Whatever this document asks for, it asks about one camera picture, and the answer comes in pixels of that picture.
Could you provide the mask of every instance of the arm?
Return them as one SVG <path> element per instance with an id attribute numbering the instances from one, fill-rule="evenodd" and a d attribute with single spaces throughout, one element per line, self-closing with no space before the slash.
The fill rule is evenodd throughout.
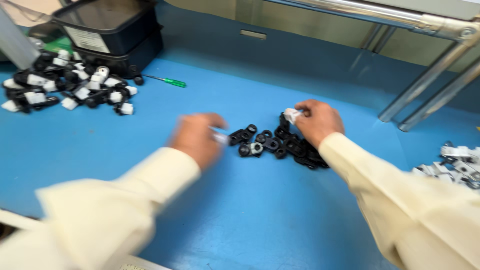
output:
<path id="1" fill-rule="evenodd" d="M 170 143 L 117 180 L 85 179 L 37 191 L 46 218 L 0 245 L 2 269 L 105 270 L 151 238 L 156 213 L 219 155 L 209 126 L 218 115 L 187 116 Z"/>
<path id="2" fill-rule="evenodd" d="M 308 117 L 297 118 L 297 126 L 357 197 L 389 261 L 410 270 L 480 269 L 478 194 L 400 171 L 348 140 L 338 112 L 309 102 L 299 105 Z"/>

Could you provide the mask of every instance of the metal bracket pile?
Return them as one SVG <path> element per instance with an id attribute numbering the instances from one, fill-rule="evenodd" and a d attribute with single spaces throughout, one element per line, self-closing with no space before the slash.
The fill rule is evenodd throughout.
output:
<path id="1" fill-rule="evenodd" d="M 83 63 L 78 53 L 72 57 L 62 49 L 58 53 L 43 50 L 31 68 L 17 71 L 2 86 L 8 101 L 1 107 L 24 113 L 59 103 L 58 97 L 46 94 L 60 92 L 65 97 L 61 104 L 69 110 L 82 104 L 96 108 L 107 103 L 118 115 L 133 114 L 128 101 L 138 92 L 126 80 L 109 74 L 108 67 L 95 68 Z"/>
<path id="2" fill-rule="evenodd" d="M 310 169 L 318 167 L 329 168 L 322 159 L 317 149 L 307 140 L 301 139 L 297 134 L 290 132 L 290 123 L 285 119 L 284 114 L 279 116 L 280 125 L 275 129 L 275 137 L 269 130 L 263 130 L 257 134 L 255 141 L 250 139 L 257 132 L 257 127 L 250 124 L 245 129 L 239 129 L 229 135 L 230 145 L 240 144 L 239 154 L 241 157 L 260 157 L 264 150 L 272 152 L 277 159 L 283 159 L 290 153 L 294 160 Z"/>
<path id="3" fill-rule="evenodd" d="M 454 147 L 449 141 L 440 149 L 442 162 L 432 165 L 422 164 L 411 170 L 422 176 L 433 176 L 446 183 L 465 185 L 480 191 L 480 147 L 469 149 L 466 146 Z"/>

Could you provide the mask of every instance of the blue workbench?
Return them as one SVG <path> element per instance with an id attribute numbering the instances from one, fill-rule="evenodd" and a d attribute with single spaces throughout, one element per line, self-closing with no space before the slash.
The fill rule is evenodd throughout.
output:
<path id="1" fill-rule="evenodd" d="M 472 105 L 478 85 L 450 104 L 470 112 L 444 107 L 403 133 L 376 116 L 424 67 L 164 2 L 157 11 L 166 47 L 144 73 L 188 86 L 145 78 L 131 99 L 132 116 L 107 105 L 57 105 L 29 115 L 0 110 L 0 207 L 42 217 L 35 189 L 115 179 L 166 143 L 179 114 L 197 111 L 223 115 L 227 134 L 251 123 L 274 130 L 281 111 L 316 98 L 339 110 L 349 138 L 403 170 L 437 160 L 446 140 L 480 145 Z M 240 36 L 241 28 L 267 33 L 267 40 Z M 0 81 L 13 72 L 0 65 Z M 452 76 L 444 74 L 430 93 Z M 240 158 L 236 147 L 158 217 L 140 257 L 175 270 L 395 269 L 332 170 L 269 153 Z"/>

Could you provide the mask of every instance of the bin label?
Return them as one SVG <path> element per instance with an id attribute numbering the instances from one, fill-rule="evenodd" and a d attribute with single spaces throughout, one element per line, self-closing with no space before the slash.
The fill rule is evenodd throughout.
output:
<path id="1" fill-rule="evenodd" d="M 78 30 L 67 26 L 64 26 L 63 28 L 65 28 L 65 31 L 67 31 L 77 47 L 110 53 L 110 50 L 105 45 L 100 34 Z"/>

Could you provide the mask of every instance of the white cloth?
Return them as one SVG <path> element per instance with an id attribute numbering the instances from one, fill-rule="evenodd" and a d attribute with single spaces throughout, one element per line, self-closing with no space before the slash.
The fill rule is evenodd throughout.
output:
<path id="1" fill-rule="evenodd" d="M 381 253 L 410 270 L 480 269 L 480 196 L 402 172 L 340 133 L 319 152 L 348 184 Z M 0 269 L 105 270 L 142 248 L 155 213 L 200 175 L 195 161 L 161 148 L 118 180 L 80 180 L 37 192 L 43 226 L 0 245 Z"/>

